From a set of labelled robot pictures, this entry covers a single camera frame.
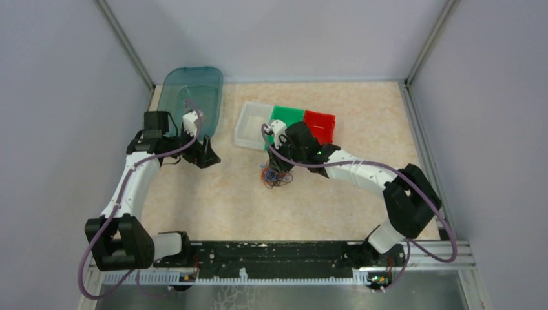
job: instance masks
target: teal plastic tray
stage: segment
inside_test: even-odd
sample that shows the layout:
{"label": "teal plastic tray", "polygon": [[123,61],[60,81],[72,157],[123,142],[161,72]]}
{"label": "teal plastic tray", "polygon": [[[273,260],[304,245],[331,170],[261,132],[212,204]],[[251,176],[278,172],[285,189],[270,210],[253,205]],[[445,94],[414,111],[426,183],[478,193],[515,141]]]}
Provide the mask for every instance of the teal plastic tray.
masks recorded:
{"label": "teal plastic tray", "polygon": [[[217,68],[184,67],[173,70],[163,82],[158,110],[170,112],[181,132],[183,115],[190,110],[190,107],[185,108],[184,100],[191,99],[205,116],[199,138],[206,135],[211,137],[219,122],[222,83],[223,75]],[[168,136],[174,135],[175,127],[170,123]]]}

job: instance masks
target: transparent plastic container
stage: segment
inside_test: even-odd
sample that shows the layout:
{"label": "transparent plastic container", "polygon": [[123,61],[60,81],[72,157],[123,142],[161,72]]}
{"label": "transparent plastic container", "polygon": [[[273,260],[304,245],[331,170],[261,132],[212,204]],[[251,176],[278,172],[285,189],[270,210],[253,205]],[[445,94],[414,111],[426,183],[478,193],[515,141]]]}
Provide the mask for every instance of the transparent plastic container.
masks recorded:
{"label": "transparent plastic container", "polygon": [[239,147],[264,150],[265,144],[260,133],[260,127],[270,121],[273,111],[273,105],[251,101],[245,102],[240,118],[236,123],[234,144]]}
{"label": "transparent plastic container", "polygon": [[[173,116],[179,132],[182,130],[183,115],[190,110],[185,108],[184,100],[194,101],[204,114],[202,133],[213,136],[221,106],[223,75],[213,67],[184,67],[170,72],[163,82],[158,110],[168,111]],[[174,125],[170,122],[168,136],[175,135]]]}

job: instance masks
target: black plastic bracket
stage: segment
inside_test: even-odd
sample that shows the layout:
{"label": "black plastic bracket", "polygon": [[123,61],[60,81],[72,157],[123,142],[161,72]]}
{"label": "black plastic bracket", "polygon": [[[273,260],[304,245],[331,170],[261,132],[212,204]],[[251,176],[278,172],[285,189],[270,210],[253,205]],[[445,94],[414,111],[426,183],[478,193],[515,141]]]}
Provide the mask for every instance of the black plastic bracket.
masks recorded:
{"label": "black plastic bracket", "polygon": [[382,267],[371,275],[379,275],[384,283],[371,279],[372,286],[392,281],[389,266],[401,267],[405,262],[403,247],[396,245],[385,254],[375,254],[364,243],[346,241],[314,242],[254,242],[204,241],[193,242],[187,254],[162,258],[156,268],[192,268],[199,264],[201,279],[239,278],[246,269],[252,279],[316,279],[351,278],[360,267]]}
{"label": "black plastic bracket", "polygon": [[[426,194],[437,210],[441,208],[441,200],[419,167],[408,164],[399,171]],[[417,238],[434,217],[434,212],[418,193],[411,189],[409,184],[400,177],[392,182],[387,182],[385,187],[383,196],[385,197],[390,223],[395,230],[406,238]]]}
{"label": "black plastic bracket", "polygon": [[169,113],[166,111],[148,111],[144,114],[144,128],[131,140],[126,148],[126,154],[147,152],[161,154],[177,149],[177,138],[164,137],[169,132]]}
{"label": "black plastic bracket", "polygon": [[[284,138],[286,138],[286,140],[283,141],[277,151],[284,157],[296,161],[297,163],[317,162],[315,156],[322,154],[322,148],[327,146],[322,146],[318,140],[312,136],[310,129],[303,121],[290,125],[286,129]],[[269,149],[268,157],[269,166],[279,173],[288,172],[293,168],[292,164],[281,160]],[[309,171],[322,174],[321,172],[325,171],[325,169],[309,169]]]}
{"label": "black plastic bracket", "polygon": [[[181,145],[188,143],[192,138],[193,137],[190,134],[183,130],[181,133]],[[194,142],[188,149],[184,150],[181,155],[186,161],[201,169],[208,168],[211,165],[221,162],[220,157],[215,154],[215,151],[211,147],[209,136],[204,136],[202,144]]]}
{"label": "black plastic bracket", "polygon": [[[104,216],[87,220],[84,230],[88,242],[105,221]],[[113,238],[117,231],[120,239]],[[135,216],[124,214],[112,219],[91,252],[101,271],[143,269],[153,263],[154,242]]]}

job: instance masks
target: white arm segment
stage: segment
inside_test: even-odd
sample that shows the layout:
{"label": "white arm segment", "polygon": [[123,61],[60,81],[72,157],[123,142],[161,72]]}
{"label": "white arm segment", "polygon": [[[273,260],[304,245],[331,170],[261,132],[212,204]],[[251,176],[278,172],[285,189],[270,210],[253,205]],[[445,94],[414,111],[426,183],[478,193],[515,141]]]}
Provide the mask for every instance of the white arm segment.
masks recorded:
{"label": "white arm segment", "polygon": [[[118,182],[116,191],[114,192],[114,195],[112,195],[112,199],[110,200],[108,206],[101,213],[102,216],[108,217],[111,214],[127,171],[132,169],[137,161],[153,155],[154,154],[149,154],[146,152],[134,152],[126,157],[125,169],[123,170],[120,182]],[[131,174],[122,196],[120,208],[114,215],[115,218],[121,218],[124,214],[129,214],[130,216],[135,216],[139,222],[141,221],[143,205],[145,204],[149,187],[151,186],[154,176],[159,170],[160,162],[158,160],[149,160],[141,164]],[[158,234],[153,236],[152,239],[154,241],[154,261],[165,256],[175,255],[181,252],[181,235],[176,232]]]}
{"label": "white arm segment", "polygon": [[[347,160],[352,160],[355,163],[353,165],[326,167],[325,169],[329,178],[349,181],[352,184],[376,193],[384,199],[383,190],[385,189],[385,183],[393,181],[397,176],[392,171],[381,167],[362,165],[360,161],[363,159],[352,156],[344,150],[335,151],[329,157],[327,163]],[[369,236],[368,242],[375,250],[383,254],[404,239],[405,237],[392,227],[390,220],[386,219]]]}
{"label": "white arm segment", "polygon": [[[150,156],[154,156],[154,154],[149,154],[146,152],[133,152],[125,158],[125,168],[122,176],[118,182],[116,190],[114,191],[114,195],[112,195],[112,198],[109,201],[109,204],[101,213],[102,216],[104,215],[108,217],[111,214],[112,209],[116,204],[116,198],[120,192],[121,184],[127,172],[133,168],[137,161]],[[154,176],[159,170],[160,162],[158,160],[149,160],[137,167],[137,169],[129,177],[129,180],[125,186],[125,191],[120,202],[120,208],[114,215],[115,218],[121,218],[127,213],[130,216],[135,216],[139,221],[141,220],[145,198],[147,197],[147,193],[149,192],[149,187],[151,186]]]}

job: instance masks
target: gray wall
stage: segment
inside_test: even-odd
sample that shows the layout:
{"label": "gray wall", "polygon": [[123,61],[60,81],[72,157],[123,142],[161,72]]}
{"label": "gray wall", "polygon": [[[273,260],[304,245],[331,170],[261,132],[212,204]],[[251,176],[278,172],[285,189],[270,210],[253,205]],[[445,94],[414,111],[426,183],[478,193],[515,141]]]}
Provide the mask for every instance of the gray wall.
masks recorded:
{"label": "gray wall", "polygon": [[462,1],[413,89],[495,309],[546,309],[548,2]]}
{"label": "gray wall", "polygon": [[226,81],[403,79],[446,0],[109,1],[153,81],[183,66]]}
{"label": "gray wall", "polygon": [[92,1],[0,1],[0,309],[74,309],[147,90]]}

